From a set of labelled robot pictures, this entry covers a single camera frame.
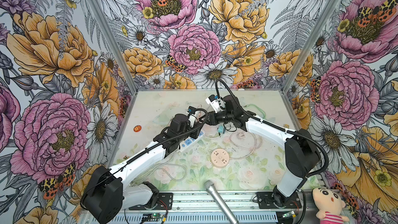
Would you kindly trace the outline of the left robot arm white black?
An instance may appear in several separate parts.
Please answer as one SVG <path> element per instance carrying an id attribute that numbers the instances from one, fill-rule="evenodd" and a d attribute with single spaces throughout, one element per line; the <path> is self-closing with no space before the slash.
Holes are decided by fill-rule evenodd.
<path id="1" fill-rule="evenodd" d="M 169 126 L 131 158 L 110 168 L 95 169 L 81 197 L 82 208 L 100 224 L 107 224 L 123 208 L 153 207 L 159 191 L 150 183 L 129 188 L 130 183 L 176 151 L 187 138 L 197 139 L 208 118 L 208 111 L 190 107 L 186 114 L 175 115 Z"/>

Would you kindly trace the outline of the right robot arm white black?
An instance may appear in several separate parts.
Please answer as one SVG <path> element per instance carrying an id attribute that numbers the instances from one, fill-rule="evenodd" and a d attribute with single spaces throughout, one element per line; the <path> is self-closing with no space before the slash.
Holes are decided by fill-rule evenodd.
<path id="1" fill-rule="evenodd" d="M 298 131 L 284 128 L 248 112 L 239 103 L 228 85 L 221 79 L 215 86 L 223 85 L 229 95 L 221 97 L 219 89 L 206 102 L 213 110 L 208 114 L 208 125 L 232 124 L 242 131 L 258 135 L 283 148 L 286 171 L 281 181 L 274 187 L 272 200 L 279 208 L 285 207 L 308 178 L 323 173 L 330 160 L 325 149 L 313 140 L 305 129 Z"/>

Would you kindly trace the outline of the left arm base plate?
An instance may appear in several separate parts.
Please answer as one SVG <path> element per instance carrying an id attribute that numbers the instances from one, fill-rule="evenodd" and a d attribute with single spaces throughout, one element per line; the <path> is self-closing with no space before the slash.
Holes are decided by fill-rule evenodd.
<path id="1" fill-rule="evenodd" d="M 169 211 L 173 207 L 173 193 L 166 193 L 166 192 L 161 192 L 158 195 L 157 202 L 154 202 L 154 205 L 151 206 L 150 204 L 148 205 L 136 205 L 133 207 L 129 207 L 128 210 L 130 211 L 141 211 L 141 210 L 160 210 L 160 211 L 165 211 L 166 209 Z"/>

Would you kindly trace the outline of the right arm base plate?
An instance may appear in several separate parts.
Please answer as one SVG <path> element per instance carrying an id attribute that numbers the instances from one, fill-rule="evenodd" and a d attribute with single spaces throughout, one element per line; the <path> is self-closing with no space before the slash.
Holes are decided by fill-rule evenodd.
<path id="1" fill-rule="evenodd" d="M 257 203 L 260 209 L 287 209 L 301 208 L 302 203 L 297 192 L 290 197 L 271 191 L 260 191 L 256 193 Z"/>

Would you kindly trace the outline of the white blue power strip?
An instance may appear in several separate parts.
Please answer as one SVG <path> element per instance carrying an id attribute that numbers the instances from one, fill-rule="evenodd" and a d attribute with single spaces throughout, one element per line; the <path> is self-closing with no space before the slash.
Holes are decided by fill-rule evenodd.
<path id="1" fill-rule="evenodd" d="M 188 137 L 184 141 L 179 144 L 179 152 L 189 151 L 195 144 L 200 141 L 204 137 L 205 131 L 200 131 L 199 136 L 197 138 Z"/>

